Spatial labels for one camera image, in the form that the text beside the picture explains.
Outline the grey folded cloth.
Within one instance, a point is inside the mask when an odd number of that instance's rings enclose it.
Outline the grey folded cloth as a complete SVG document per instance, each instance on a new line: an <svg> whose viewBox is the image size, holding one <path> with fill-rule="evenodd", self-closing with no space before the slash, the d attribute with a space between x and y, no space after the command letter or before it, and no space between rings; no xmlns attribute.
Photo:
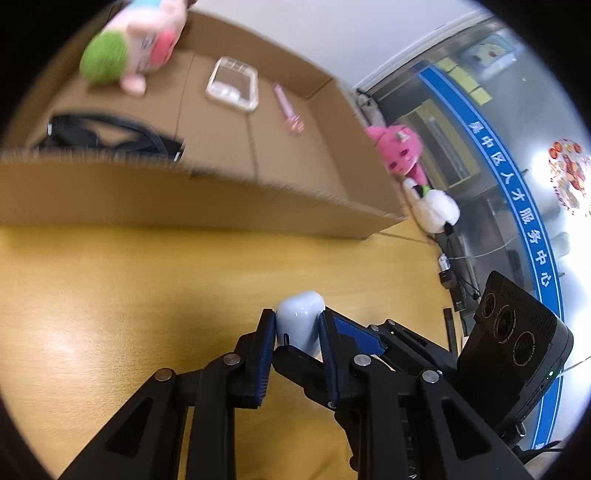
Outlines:
<svg viewBox="0 0 591 480"><path fill-rule="evenodd" d="M385 127L385 119L376 100L362 89L356 89L356 104L358 105L367 126Z"/></svg>

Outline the brown cardboard tray box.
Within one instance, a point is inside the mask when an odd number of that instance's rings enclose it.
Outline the brown cardboard tray box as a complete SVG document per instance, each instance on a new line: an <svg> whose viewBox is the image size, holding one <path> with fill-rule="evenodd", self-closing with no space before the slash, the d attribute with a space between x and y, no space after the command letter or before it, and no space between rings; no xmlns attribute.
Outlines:
<svg viewBox="0 0 591 480"><path fill-rule="evenodd" d="M92 88L78 72L86 44L116 13L99 12L68 41L39 40L53 55L34 74L4 73L17 100L1 135L5 225L108 224L270 230L363 239L406 211L353 101L339 82L252 31L191 12L169 62L133 98ZM205 87L228 56L259 72L252 113L212 101ZM283 86L304 132L284 124ZM184 142L178 162L92 150L37 150L62 112L114 114Z"/></svg>

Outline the pink pen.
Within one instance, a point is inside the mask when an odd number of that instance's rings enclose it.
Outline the pink pen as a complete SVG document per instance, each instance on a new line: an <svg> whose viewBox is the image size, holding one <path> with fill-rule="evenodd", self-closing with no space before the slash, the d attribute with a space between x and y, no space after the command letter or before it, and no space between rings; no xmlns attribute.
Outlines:
<svg viewBox="0 0 591 480"><path fill-rule="evenodd" d="M291 133L301 134L304 132L304 121L294 111L294 106L290 103L287 98L286 92L283 90L283 86L279 83L273 85L273 92L276 95L277 103L280 105L280 110L283 112L284 124Z"/></svg>

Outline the white earbuds case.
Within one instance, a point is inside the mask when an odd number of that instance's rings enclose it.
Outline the white earbuds case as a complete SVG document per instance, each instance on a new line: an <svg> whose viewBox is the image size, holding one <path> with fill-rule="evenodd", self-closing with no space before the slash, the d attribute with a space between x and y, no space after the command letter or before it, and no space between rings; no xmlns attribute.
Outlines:
<svg viewBox="0 0 591 480"><path fill-rule="evenodd" d="M325 300L318 292L305 291L277 305L276 342L294 346L311 357L321 351L318 318L325 311Z"/></svg>

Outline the pink plush toy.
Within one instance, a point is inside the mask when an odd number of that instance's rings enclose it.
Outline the pink plush toy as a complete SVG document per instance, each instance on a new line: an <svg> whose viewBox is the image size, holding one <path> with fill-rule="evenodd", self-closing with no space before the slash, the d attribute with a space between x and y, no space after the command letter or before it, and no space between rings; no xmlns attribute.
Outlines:
<svg viewBox="0 0 591 480"><path fill-rule="evenodd" d="M422 186L428 184L420 162L423 143L414 130L404 124L396 124L390 127L370 126L366 133L392 175L411 178Z"/></svg>

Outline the pig plush green hair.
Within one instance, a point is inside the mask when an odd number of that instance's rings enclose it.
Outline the pig plush green hair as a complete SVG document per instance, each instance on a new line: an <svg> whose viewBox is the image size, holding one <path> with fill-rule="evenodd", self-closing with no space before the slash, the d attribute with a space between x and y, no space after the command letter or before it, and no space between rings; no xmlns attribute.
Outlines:
<svg viewBox="0 0 591 480"><path fill-rule="evenodd" d="M192 5L186 0L128 3L85 48L81 76L90 85L116 83L130 96L143 96L146 75L168 62Z"/></svg>

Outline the black sunglasses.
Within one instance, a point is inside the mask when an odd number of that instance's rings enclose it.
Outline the black sunglasses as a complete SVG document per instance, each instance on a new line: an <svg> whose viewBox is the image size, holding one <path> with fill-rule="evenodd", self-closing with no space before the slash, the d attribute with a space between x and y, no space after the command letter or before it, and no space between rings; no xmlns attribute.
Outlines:
<svg viewBox="0 0 591 480"><path fill-rule="evenodd" d="M132 118L101 112L75 111L55 114L37 150L92 150L111 154L142 155L178 162L184 142Z"/></svg>

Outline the white sheep plush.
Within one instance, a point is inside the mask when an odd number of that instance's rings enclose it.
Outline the white sheep plush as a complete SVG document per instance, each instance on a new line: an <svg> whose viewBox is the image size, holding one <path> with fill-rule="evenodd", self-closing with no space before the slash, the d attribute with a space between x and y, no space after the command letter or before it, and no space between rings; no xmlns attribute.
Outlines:
<svg viewBox="0 0 591 480"><path fill-rule="evenodd" d="M412 178L403 182L403 190L419 226L428 234L454 233L460 219L460 208L446 192L419 185Z"/></svg>

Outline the clear phone case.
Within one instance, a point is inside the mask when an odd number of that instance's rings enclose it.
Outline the clear phone case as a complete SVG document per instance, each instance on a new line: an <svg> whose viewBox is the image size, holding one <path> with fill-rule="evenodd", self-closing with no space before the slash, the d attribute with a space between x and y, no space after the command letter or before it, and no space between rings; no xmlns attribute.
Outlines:
<svg viewBox="0 0 591 480"><path fill-rule="evenodd" d="M259 106L259 72L249 64L223 56L213 67L205 95L225 106L252 113Z"/></svg>

